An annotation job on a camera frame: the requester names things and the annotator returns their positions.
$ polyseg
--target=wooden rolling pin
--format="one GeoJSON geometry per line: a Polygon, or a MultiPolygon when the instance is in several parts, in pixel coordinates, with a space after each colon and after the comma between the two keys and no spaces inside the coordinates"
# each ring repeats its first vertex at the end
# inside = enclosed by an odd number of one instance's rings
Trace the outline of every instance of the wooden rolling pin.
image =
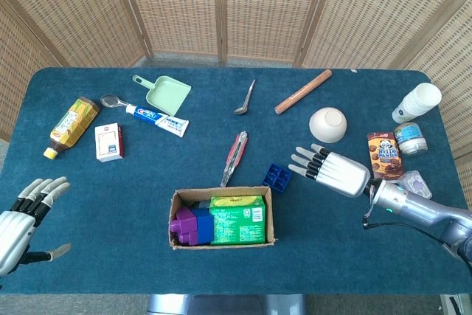
{"type": "Polygon", "coordinates": [[[288,110],[291,106],[298,103],[303,97],[312,92],[318,86],[322,85],[326,80],[328,80],[332,75],[332,72],[329,69],[326,69],[320,75],[315,77],[307,85],[303,86],[299,91],[292,94],[287,99],[283,100],[279,105],[275,106],[275,113],[281,114],[282,112],[288,110]]]}

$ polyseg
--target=small tin can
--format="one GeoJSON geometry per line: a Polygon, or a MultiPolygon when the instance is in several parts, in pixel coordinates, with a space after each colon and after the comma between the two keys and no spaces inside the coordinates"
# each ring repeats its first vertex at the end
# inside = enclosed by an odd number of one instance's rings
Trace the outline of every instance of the small tin can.
{"type": "Polygon", "coordinates": [[[428,144],[416,123],[407,122],[399,125],[394,133],[398,147],[403,154],[414,155],[428,150],[428,144]]]}

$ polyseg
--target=green box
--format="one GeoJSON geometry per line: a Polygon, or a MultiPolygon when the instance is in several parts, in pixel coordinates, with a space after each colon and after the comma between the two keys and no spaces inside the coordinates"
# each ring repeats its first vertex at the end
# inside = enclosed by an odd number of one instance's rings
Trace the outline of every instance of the green box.
{"type": "Polygon", "coordinates": [[[266,205],[261,195],[212,197],[209,212],[215,218],[212,245],[266,242],[266,205]]]}

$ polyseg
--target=toothpaste tube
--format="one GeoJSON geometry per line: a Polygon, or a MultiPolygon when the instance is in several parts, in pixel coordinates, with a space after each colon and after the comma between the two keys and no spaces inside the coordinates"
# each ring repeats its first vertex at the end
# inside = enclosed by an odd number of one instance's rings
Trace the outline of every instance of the toothpaste tube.
{"type": "Polygon", "coordinates": [[[189,121],[181,120],[168,114],[158,114],[141,106],[128,105],[126,106],[126,112],[141,120],[157,125],[170,133],[174,133],[181,138],[189,125],[189,121]]]}

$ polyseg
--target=woven wall panel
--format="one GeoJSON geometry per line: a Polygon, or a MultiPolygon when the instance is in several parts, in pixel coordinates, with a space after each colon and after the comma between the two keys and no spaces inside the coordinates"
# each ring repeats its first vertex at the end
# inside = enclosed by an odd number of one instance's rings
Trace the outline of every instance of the woven wall panel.
{"type": "Polygon", "coordinates": [[[144,55],[122,0],[18,0],[72,66],[129,66],[144,55]]]}
{"type": "Polygon", "coordinates": [[[57,64],[45,58],[0,8],[0,132],[9,138],[31,76],[57,64]]]}
{"type": "Polygon", "coordinates": [[[470,210],[472,210],[472,162],[466,162],[457,167],[460,184],[464,191],[465,200],[470,210]]]}
{"type": "Polygon", "coordinates": [[[136,0],[154,51],[216,54],[215,0],[136,0]]]}
{"type": "Polygon", "coordinates": [[[293,60],[311,0],[227,0],[228,55],[293,60]]]}
{"type": "Polygon", "coordinates": [[[306,67],[386,68],[443,0],[327,0],[306,67]]]}
{"type": "Polygon", "coordinates": [[[408,65],[441,89],[440,110],[452,150],[472,142],[472,0],[408,65]]]}

